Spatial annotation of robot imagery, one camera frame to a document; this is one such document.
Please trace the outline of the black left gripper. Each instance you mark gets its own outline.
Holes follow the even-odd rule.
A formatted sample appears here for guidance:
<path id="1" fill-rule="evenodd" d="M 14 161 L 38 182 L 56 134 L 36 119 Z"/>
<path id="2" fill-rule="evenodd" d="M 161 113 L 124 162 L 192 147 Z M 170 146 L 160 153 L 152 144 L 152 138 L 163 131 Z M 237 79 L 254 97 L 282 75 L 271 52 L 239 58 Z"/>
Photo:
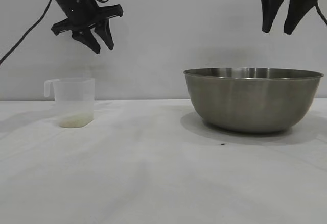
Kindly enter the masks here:
<path id="1" fill-rule="evenodd" d="M 60 3 L 59 7 L 67 16 L 65 20 L 53 24 L 51 30 L 58 35 L 62 32 L 72 30 L 72 38 L 96 54 L 100 53 L 100 45 L 93 36 L 91 30 L 81 30 L 92 28 L 94 25 L 95 33 L 103 40 L 109 50 L 113 50 L 114 42 L 112 39 L 109 19 L 123 16 L 123 8 L 120 4 L 100 7 L 95 0 L 73 0 Z"/>

